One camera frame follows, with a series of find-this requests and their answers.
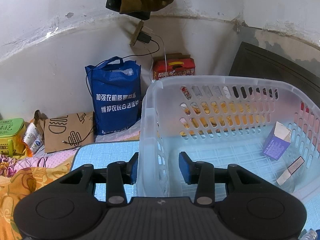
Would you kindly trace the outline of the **white matchbox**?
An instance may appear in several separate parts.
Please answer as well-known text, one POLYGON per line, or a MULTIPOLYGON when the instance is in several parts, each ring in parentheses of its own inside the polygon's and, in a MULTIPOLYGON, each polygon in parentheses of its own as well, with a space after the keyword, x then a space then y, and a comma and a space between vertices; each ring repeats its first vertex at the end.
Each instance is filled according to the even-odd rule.
POLYGON ((299 156, 277 179, 278 185, 283 185, 304 164, 304 162, 303 157, 299 156))

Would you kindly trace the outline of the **clear plastic laundry basket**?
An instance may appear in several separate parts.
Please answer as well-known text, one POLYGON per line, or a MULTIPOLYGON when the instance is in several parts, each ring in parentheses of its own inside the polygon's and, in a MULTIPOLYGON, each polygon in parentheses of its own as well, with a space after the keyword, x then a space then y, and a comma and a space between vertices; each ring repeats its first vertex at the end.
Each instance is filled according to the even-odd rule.
POLYGON ((319 107, 281 81, 167 77, 152 83, 143 99, 139 196, 194 196, 178 166, 180 152, 218 168, 238 164, 272 184, 302 156, 304 164, 281 189, 308 202, 319 194, 319 107), (277 121, 291 129, 291 144, 273 160, 263 146, 277 121))

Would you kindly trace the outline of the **purple small carton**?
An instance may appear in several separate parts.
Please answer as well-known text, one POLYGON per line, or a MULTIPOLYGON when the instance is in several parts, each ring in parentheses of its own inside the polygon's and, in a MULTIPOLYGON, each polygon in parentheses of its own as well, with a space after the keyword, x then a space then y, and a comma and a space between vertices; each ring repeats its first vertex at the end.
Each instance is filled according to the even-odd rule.
POLYGON ((291 129, 277 121, 265 140, 263 154, 279 160, 291 144, 291 132, 291 129))

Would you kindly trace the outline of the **light blue mat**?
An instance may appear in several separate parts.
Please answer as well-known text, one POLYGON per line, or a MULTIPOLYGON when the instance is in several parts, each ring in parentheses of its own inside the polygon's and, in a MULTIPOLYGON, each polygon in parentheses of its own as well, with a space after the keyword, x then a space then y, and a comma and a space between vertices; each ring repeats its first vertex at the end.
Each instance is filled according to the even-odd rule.
MULTIPOLYGON (((99 142, 79 148, 72 162, 71 170, 84 164, 92 164, 94 168, 105 168, 115 161, 128 161, 138 151, 138 141, 99 142)), ((319 229, 319 195, 316 195, 305 204, 308 218, 306 230, 319 229)))

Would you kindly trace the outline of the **brown paper bag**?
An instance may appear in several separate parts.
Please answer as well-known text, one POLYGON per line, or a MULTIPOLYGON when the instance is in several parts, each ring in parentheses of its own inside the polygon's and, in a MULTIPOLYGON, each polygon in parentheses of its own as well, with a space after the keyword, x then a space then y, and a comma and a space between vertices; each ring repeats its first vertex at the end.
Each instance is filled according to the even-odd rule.
POLYGON ((43 133, 45 153, 70 150, 94 142, 93 112, 80 112, 48 119, 36 110, 33 121, 43 133))

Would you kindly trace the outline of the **white snack packets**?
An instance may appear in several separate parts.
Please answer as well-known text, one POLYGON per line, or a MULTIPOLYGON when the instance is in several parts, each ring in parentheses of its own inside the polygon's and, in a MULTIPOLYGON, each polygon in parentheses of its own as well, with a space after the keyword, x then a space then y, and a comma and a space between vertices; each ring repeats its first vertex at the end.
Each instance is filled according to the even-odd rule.
POLYGON ((42 134, 33 123, 30 123, 23 136, 23 142, 31 153, 36 153, 43 145, 42 134))

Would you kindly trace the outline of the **orange floral blanket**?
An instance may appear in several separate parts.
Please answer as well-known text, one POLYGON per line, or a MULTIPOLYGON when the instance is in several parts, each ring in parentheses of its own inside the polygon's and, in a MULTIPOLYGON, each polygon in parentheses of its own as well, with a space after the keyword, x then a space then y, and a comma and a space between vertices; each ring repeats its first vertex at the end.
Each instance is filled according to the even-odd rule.
POLYGON ((13 219, 14 208, 24 197, 67 174, 73 159, 71 156, 55 168, 24 168, 1 182, 1 239, 22 238, 13 219))

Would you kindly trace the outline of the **green tin box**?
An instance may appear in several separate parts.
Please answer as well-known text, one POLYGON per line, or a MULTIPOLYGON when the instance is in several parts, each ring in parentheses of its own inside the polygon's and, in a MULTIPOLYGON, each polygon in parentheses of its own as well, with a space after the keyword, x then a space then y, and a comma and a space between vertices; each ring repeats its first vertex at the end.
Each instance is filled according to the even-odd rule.
POLYGON ((22 118, 0 121, 0 150, 2 155, 21 159, 25 156, 23 136, 26 132, 22 118))

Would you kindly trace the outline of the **blue tote bag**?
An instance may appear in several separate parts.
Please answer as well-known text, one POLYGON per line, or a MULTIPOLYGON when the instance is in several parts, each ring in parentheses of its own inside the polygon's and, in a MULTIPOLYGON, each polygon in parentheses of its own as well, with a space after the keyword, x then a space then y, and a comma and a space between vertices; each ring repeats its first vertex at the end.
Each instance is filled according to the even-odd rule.
POLYGON ((95 134, 123 131, 136 123, 141 98, 141 66, 115 56, 85 67, 91 93, 95 134))

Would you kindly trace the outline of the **dark wooden headboard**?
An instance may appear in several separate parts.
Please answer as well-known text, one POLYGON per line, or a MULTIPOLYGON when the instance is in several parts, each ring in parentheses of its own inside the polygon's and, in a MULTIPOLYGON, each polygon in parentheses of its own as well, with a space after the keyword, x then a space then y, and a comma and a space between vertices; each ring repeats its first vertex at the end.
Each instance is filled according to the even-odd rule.
POLYGON ((229 75, 289 83, 319 106, 319 77, 282 56, 250 43, 240 44, 229 75))

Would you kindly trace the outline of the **red gift box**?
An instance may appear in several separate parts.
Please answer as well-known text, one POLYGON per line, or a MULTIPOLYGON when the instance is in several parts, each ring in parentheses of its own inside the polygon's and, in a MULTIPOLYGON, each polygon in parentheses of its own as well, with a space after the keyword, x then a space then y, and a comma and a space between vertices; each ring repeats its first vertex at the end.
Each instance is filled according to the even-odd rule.
POLYGON ((155 57, 152 65, 154 80, 171 76, 195 75, 195 61, 188 54, 170 53, 155 57))

